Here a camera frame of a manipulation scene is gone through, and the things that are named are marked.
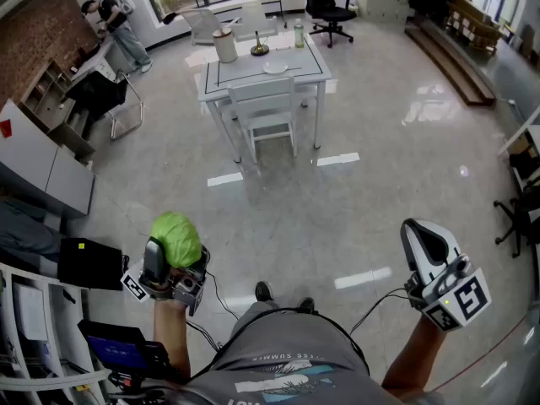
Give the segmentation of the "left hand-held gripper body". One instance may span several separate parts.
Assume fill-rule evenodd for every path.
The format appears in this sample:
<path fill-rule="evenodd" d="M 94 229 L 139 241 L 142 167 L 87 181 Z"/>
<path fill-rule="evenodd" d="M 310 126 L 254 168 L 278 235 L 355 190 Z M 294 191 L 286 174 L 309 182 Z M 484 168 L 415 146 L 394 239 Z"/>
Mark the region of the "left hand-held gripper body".
<path fill-rule="evenodd" d="M 139 263 L 123 274 L 121 285 L 141 303 L 148 299 L 175 300 L 187 308 L 189 316 L 193 316 L 203 297 L 206 276 L 205 267 L 176 269 L 166 265 L 160 273 L 154 274 Z"/>

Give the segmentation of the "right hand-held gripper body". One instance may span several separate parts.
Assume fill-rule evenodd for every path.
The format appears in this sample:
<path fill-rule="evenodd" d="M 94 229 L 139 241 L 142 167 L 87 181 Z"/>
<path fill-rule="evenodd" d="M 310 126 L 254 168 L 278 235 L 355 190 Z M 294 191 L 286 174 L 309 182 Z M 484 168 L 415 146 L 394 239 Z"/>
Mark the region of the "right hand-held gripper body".
<path fill-rule="evenodd" d="M 492 302 L 483 271 L 466 254 L 422 284 L 417 273 L 404 284 L 411 306 L 442 332 L 467 326 Z"/>

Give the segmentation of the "green cabbage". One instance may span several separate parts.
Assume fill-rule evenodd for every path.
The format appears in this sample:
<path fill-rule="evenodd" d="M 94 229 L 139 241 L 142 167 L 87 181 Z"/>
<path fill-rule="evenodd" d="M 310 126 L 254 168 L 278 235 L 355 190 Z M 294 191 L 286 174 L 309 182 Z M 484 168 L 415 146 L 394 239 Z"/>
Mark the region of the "green cabbage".
<path fill-rule="evenodd" d="M 182 213 L 162 213 L 153 222 L 150 236 L 161 243 L 166 261 L 174 268 L 189 267 L 201 258 L 202 244 L 197 229 Z"/>

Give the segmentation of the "person's right forearm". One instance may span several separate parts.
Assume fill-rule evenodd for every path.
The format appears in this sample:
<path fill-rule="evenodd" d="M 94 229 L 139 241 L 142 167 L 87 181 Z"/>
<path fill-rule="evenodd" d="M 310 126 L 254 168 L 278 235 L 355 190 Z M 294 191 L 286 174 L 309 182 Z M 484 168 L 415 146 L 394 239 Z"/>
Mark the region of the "person's right forearm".
<path fill-rule="evenodd" d="M 422 315 L 381 386 L 402 402 L 424 393 L 446 334 Z"/>

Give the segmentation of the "person's left forearm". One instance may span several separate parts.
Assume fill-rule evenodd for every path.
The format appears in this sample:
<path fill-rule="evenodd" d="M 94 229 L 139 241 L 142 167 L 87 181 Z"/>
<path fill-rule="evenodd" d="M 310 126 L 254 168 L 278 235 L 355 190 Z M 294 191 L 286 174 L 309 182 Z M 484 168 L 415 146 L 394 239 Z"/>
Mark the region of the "person's left forearm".
<path fill-rule="evenodd" d="M 154 302 L 154 341 L 162 343 L 170 364 L 184 379 L 191 377 L 186 337 L 186 306 L 177 300 Z"/>

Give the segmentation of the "black box with yellow sticker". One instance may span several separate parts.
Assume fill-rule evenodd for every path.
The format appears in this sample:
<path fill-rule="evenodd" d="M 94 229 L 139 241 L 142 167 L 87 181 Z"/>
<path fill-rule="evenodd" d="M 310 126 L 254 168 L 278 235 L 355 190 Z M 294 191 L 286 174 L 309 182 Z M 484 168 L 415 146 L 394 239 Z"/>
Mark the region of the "black box with yellow sticker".
<path fill-rule="evenodd" d="M 85 238 L 65 238 L 60 245 L 57 278 L 81 288 L 121 291 L 123 261 L 120 249 Z"/>

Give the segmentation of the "black swivel chair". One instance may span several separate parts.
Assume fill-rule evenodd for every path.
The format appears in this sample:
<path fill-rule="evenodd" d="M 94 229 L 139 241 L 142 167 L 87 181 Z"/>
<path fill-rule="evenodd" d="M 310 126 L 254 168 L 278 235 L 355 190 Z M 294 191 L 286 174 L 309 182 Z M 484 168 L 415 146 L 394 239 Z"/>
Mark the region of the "black swivel chair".
<path fill-rule="evenodd" d="M 540 210 L 540 186 L 531 186 L 524 190 L 518 198 L 512 198 L 510 205 L 512 210 L 502 202 L 495 200 L 495 208 L 501 208 L 511 220 L 510 229 L 501 237 L 495 238 L 495 244 L 499 245 L 512 233 L 516 234 L 516 250 L 512 253 L 513 258 L 521 254 L 521 238 L 526 238 L 528 245 L 540 244 L 540 216 L 531 219 L 530 213 Z"/>

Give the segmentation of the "black monitor with blue screen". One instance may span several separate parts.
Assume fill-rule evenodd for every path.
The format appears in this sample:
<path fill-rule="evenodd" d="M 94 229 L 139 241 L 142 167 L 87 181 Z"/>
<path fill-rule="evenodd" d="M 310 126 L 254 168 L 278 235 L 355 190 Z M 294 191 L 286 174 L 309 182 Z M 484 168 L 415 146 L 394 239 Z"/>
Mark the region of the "black monitor with blue screen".
<path fill-rule="evenodd" d="M 97 359 L 109 370 L 150 376 L 170 366 L 163 344 L 147 341 L 136 327 L 82 320 L 78 329 Z"/>

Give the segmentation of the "person's grey printed shirt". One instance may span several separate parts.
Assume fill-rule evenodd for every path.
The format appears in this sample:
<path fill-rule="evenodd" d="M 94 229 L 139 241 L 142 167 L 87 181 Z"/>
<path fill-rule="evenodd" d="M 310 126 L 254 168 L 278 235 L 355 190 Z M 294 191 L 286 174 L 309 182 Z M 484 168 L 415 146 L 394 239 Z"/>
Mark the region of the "person's grey printed shirt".
<path fill-rule="evenodd" d="M 362 352 L 322 316 L 256 302 L 208 372 L 167 405 L 445 405 L 436 391 L 402 402 L 369 374 Z"/>

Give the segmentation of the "white shelf unit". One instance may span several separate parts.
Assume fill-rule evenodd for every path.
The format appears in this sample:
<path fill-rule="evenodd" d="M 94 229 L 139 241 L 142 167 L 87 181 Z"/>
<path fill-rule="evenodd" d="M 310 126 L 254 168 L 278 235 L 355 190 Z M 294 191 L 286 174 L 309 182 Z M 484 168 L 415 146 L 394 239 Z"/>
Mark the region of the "white shelf unit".
<path fill-rule="evenodd" d="M 107 374 L 78 329 L 82 289 L 0 262 L 0 393 L 42 405 L 51 392 L 69 403 L 106 405 Z"/>

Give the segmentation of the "blue-grey cloth bundle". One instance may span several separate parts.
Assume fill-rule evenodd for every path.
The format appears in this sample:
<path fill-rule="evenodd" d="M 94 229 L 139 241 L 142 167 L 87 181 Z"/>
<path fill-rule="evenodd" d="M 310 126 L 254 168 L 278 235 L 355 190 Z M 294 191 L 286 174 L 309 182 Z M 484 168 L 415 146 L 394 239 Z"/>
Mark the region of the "blue-grey cloth bundle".
<path fill-rule="evenodd" d="M 0 197 L 0 248 L 22 260 L 40 257 L 58 263 L 65 238 L 45 224 L 47 211 L 11 197 Z"/>

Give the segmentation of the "grey cabinet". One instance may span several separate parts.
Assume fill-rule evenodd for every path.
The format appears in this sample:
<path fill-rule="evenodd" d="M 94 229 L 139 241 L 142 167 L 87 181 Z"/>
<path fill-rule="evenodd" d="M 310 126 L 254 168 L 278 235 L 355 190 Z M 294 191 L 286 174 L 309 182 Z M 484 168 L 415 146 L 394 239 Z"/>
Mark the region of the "grey cabinet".
<path fill-rule="evenodd" d="M 27 203 L 74 219 L 86 216 L 95 174 L 51 141 L 8 100 L 0 110 L 11 135 L 0 132 L 0 186 Z"/>

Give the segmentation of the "long brown wooden step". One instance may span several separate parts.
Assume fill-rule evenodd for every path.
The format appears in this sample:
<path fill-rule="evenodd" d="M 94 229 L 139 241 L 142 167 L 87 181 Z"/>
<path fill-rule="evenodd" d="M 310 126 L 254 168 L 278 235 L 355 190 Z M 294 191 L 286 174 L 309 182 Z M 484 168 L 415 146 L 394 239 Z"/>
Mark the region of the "long brown wooden step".
<path fill-rule="evenodd" d="M 495 105 L 494 93 L 473 68 L 473 63 L 466 59 L 452 39 L 436 25 L 428 22 L 411 24 L 405 27 L 404 33 L 442 72 L 465 105 Z"/>

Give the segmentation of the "metal chair with black jacket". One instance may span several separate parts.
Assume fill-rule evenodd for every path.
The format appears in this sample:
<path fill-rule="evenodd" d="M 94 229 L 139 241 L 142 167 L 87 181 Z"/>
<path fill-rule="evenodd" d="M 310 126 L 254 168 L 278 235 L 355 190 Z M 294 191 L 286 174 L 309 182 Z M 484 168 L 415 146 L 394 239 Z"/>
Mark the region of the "metal chair with black jacket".
<path fill-rule="evenodd" d="M 140 111 L 139 121 L 126 131 L 117 134 L 117 126 L 120 124 L 120 121 L 111 111 L 126 102 L 127 89 L 130 89 L 138 99 Z M 81 134 L 84 140 L 88 139 L 92 126 L 107 115 L 111 117 L 112 121 L 111 141 L 123 138 L 143 125 L 143 100 L 122 70 L 116 73 L 115 80 L 106 78 L 98 71 L 88 72 L 85 77 L 81 78 L 64 94 L 64 97 L 74 100 L 78 108 L 88 112 Z"/>

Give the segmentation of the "wooden cubby shelf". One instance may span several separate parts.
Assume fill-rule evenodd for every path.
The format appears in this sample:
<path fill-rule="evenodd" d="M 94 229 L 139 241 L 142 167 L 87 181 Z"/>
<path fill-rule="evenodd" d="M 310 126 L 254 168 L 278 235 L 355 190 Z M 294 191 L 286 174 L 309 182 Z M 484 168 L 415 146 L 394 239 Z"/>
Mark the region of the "wooden cubby shelf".
<path fill-rule="evenodd" d="M 19 109 L 52 141 L 77 158 L 95 152 L 84 137 L 88 111 L 66 96 L 72 81 L 54 59 L 37 73 L 19 102 Z"/>

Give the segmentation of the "white table with black lines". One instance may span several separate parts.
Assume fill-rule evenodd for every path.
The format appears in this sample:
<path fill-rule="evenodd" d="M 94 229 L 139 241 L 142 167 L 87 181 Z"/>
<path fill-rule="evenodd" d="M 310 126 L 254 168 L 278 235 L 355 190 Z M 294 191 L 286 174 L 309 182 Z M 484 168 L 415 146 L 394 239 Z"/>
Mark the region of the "white table with black lines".
<path fill-rule="evenodd" d="M 248 41 L 241 42 L 239 44 L 239 56 L 233 62 L 222 63 L 215 60 L 205 62 L 202 65 L 197 100 L 207 105 L 210 115 L 235 163 L 241 162 L 240 152 L 224 124 L 218 102 L 229 97 L 228 86 L 252 85 L 278 78 L 277 74 L 264 72 L 263 65 L 265 62 L 286 64 L 288 68 L 283 74 L 285 76 L 292 74 L 294 83 L 297 86 L 308 85 L 316 88 L 313 145 L 316 149 L 321 147 L 326 81 L 332 78 L 329 67 L 317 49 L 315 42 L 308 35 L 304 36 L 304 46 L 302 48 L 297 48 L 294 45 L 294 33 L 292 31 L 269 37 L 267 45 L 270 47 L 270 52 L 267 55 L 254 57 L 250 53 L 251 44 Z"/>

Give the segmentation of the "light wooden bench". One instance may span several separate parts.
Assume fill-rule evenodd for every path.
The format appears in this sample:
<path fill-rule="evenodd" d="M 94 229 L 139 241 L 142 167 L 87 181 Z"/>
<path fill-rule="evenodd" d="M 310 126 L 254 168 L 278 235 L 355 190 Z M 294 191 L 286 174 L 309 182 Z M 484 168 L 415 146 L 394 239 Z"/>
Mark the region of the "light wooden bench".
<path fill-rule="evenodd" d="M 453 0 L 447 3 L 449 17 L 446 27 L 468 41 L 468 46 L 491 55 L 497 52 L 502 37 L 500 26 L 489 15 L 478 9 L 470 0 Z"/>

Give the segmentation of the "white desk with drawers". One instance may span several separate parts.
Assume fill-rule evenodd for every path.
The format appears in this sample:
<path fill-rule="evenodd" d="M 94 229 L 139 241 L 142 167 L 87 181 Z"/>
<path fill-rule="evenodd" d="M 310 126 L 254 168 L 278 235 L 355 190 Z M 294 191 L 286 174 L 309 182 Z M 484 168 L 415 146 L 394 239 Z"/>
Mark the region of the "white desk with drawers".
<path fill-rule="evenodd" d="M 83 76 L 92 72 L 99 72 L 107 79 L 111 81 L 116 80 L 116 70 L 112 68 L 109 63 L 108 56 L 113 50 L 113 46 L 116 43 L 112 39 L 106 39 L 100 46 L 100 49 L 93 55 L 88 61 L 84 62 L 83 65 L 73 74 L 70 80 L 75 83 Z"/>

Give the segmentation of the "table lamp with white shade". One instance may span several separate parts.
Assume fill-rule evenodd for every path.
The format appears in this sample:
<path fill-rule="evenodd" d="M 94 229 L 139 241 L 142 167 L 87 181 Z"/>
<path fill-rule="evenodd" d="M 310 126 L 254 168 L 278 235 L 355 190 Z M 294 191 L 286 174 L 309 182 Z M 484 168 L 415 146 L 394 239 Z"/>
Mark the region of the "table lamp with white shade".
<path fill-rule="evenodd" d="M 255 57 L 261 57 L 269 53 L 269 48 L 260 41 L 260 34 L 268 27 L 268 21 L 260 2 L 249 2 L 242 7 L 242 25 L 245 36 L 254 34 L 256 44 L 250 53 Z"/>

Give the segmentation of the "white mesh office chair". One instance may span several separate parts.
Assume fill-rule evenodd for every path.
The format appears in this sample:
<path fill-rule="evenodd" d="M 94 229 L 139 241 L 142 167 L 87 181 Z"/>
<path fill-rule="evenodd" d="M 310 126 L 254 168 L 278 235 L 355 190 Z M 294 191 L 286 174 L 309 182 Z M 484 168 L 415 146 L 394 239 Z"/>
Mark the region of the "white mesh office chair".
<path fill-rule="evenodd" d="M 216 30 L 230 30 L 240 21 L 240 17 L 235 17 L 229 22 L 220 22 L 211 10 L 205 8 L 188 9 L 180 12 L 180 16 L 190 26 L 192 44 L 198 46 L 213 46 L 213 33 Z"/>

